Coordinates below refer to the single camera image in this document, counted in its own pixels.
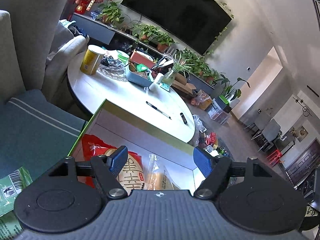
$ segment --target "white crosshair mark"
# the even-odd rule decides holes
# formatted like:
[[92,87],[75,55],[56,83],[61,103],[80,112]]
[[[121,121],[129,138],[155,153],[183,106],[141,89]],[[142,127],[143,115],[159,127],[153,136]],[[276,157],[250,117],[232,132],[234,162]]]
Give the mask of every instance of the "white crosshair mark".
[[163,197],[165,194],[161,191],[159,191],[157,194],[155,194],[157,197],[161,198]]

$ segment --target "red stool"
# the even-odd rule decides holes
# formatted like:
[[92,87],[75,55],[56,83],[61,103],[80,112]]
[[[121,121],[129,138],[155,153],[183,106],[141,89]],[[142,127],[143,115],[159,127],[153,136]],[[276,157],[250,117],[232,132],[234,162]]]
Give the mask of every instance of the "red stool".
[[274,167],[277,163],[280,162],[280,158],[282,157],[281,152],[276,149],[273,153],[271,153],[267,159],[270,161],[269,164],[272,165],[272,167]]

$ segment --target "dark brown door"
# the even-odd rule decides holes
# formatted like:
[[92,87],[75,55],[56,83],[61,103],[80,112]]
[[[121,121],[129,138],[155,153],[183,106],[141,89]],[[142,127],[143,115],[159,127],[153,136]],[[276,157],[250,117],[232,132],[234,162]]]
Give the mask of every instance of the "dark brown door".
[[297,185],[304,176],[309,174],[320,163],[320,144],[315,140],[300,157],[285,171],[292,183]]

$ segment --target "green lid container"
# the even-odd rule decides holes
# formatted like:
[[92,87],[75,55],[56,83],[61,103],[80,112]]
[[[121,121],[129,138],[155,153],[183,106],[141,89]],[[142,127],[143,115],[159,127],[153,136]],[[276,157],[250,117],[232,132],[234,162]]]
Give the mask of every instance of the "green lid container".
[[120,50],[117,50],[117,52],[118,52],[118,59],[121,60],[123,64],[127,64],[129,60],[129,55]]

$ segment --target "yellow canister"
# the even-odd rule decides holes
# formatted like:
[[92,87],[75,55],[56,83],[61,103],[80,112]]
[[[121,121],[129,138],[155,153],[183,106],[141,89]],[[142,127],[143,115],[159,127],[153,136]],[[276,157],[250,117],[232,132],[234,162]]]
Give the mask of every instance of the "yellow canister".
[[84,55],[80,70],[87,75],[94,75],[106,51],[95,45],[89,45]]

